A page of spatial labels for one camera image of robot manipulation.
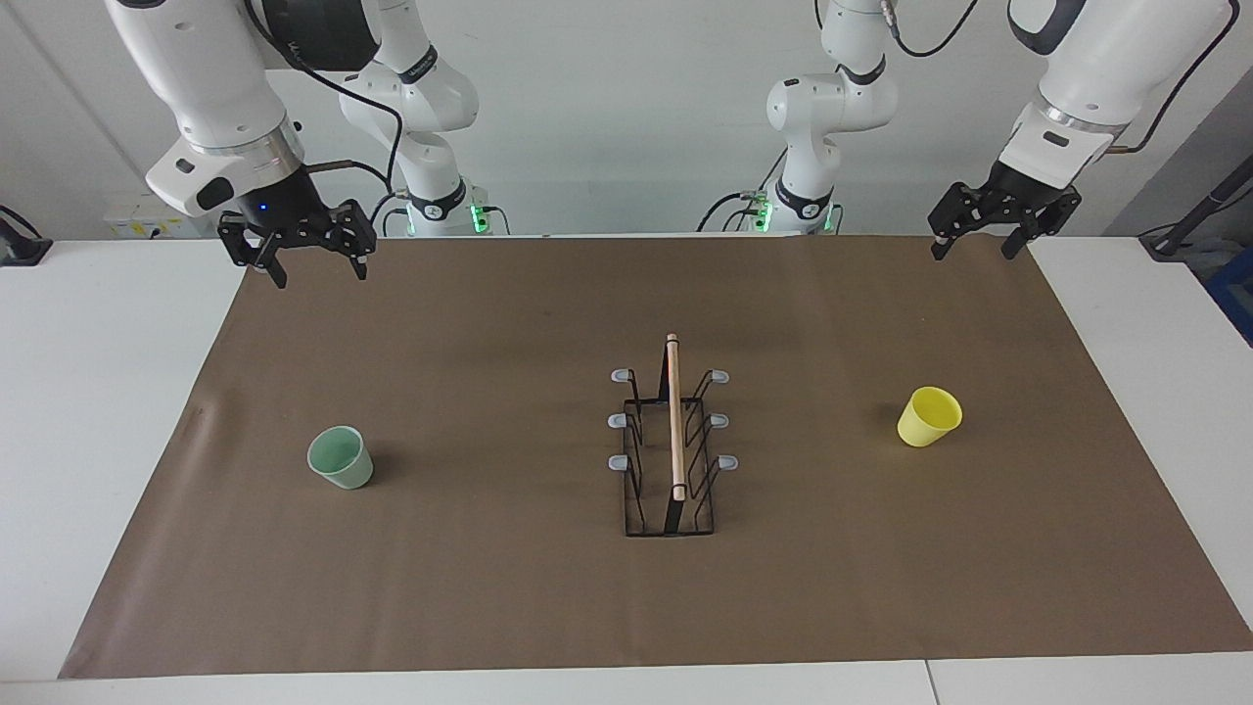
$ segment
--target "yellow cup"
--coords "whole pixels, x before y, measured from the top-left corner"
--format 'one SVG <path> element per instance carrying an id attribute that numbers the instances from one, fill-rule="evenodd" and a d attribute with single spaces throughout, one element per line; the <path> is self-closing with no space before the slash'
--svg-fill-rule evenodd
<path id="1" fill-rule="evenodd" d="M 923 387 L 910 397 L 910 403 L 896 423 L 901 441 L 915 448 L 926 448 L 950 431 L 961 426 L 961 404 L 938 387 Z"/>

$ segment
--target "white table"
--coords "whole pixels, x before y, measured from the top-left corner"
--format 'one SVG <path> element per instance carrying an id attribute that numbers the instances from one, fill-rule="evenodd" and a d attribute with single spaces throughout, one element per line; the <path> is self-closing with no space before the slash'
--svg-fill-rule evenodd
<path id="1" fill-rule="evenodd" d="M 1253 621 L 1253 351 L 1187 269 L 1135 242 L 1032 249 Z M 64 242 L 0 270 L 0 702 L 1253 702 L 1253 654 L 46 682 L 242 273 L 217 242 Z"/>

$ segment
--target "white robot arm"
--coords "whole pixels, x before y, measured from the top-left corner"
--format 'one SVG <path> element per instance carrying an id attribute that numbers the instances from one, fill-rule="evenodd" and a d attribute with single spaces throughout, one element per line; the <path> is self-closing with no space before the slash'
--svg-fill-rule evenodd
<path id="1" fill-rule="evenodd" d="M 397 165 L 405 174 L 410 232 L 416 235 L 485 232 L 479 208 L 486 192 L 457 169 L 447 140 L 435 133 L 464 129 L 479 116 L 479 94 L 451 68 L 426 35 L 413 0 L 380 0 L 382 46 L 375 61 L 345 86 L 397 110 L 403 136 Z M 387 114 L 347 95 L 340 108 L 357 128 L 387 145 L 396 124 Z"/>
<path id="2" fill-rule="evenodd" d="M 880 0 L 829 0 L 822 45 L 836 71 L 782 80 L 771 90 L 771 125 L 788 148 L 783 175 L 767 187 L 767 229 L 819 229 L 840 168 L 831 135 L 883 126 L 896 114 L 896 81 L 885 75 L 887 36 Z"/>
<path id="3" fill-rule="evenodd" d="M 322 203 L 296 130 L 266 81 L 249 16 L 288 61 L 302 68 L 366 69 L 357 81 L 387 98 L 380 101 L 392 103 L 406 130 L 415 130 L 397 150 L 411 203 L 447 204 L 439 217 L 434 208 L 420 212 L 424 223 L 439 223 L 436 232 L 452 229 L 455 207 L 469 202 L 471 189 L 460 179 L 447 143 L 430 133 L 472 123 L 477 95 L 465 76 L 439 59 L 411 0 L 104 1 L 180 130 L 179 142 L 149 170 L 149 185 L 192 215 L 233 200 L 241 213 L 224 214 L 218 232 L 236 263 L 267 270 L 284 286 L 277 250 L 321 245 L 347 255 L 365 278 L 366 257 L 376 247 L 370 217 L 356 200 L 336 208 Z M 372 59 L 388 68 L 371 65 Z M 346 106 L 345 113 L 391 145 L 395 120 L 360 108 Z M 469 205 L 460 218 L 470 222 Z M 261 245 L 251 244 L 244 230 L 261 235 Z"/>
<path id="4" fill-rule="evenodd" d="M 1081 198 L 1073 182 L 1139 115 L 1150 93 L 1213 34 L 1229 0 L 1011 0 L 1010 25 L 1049 58 L 1035 99 L 980 188 L 950 187 L 928 217 L 942 259 L 962 234 L 1017 225 L 1002 252 L 1012 258 L 1055 234 Z"/>

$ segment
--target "wooden dowel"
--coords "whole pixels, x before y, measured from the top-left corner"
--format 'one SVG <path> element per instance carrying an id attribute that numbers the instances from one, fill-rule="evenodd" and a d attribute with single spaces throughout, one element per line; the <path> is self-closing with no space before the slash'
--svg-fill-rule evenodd
<path id="1" fill-rule="evenodd" d="M 679 336 L 665 337 L 667 368 L 670 373 L 670 483 L 675 502 L 687 502 L 687 466 L 683 463 L 683 392 L 679 384 Z"/>

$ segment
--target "cup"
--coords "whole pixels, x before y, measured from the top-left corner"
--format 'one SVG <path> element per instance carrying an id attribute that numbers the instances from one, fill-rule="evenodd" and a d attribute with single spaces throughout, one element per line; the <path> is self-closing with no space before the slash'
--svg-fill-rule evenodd
<path id="1" fill-rule="evenodd" d="M 961 404 L 938 387 L 923 387 L 910 397 L 910 403 L 896 423 L 901 441 L 926 448 L 961 426 Z"/>
<path id="2" fill-rule="evenodd" d="M 309 445 L 309 470 L 343 490 L 357 490 L 375 475 L 375 463 L 366 452 L 361 432 L 335 427 L 320 433 Z"/>

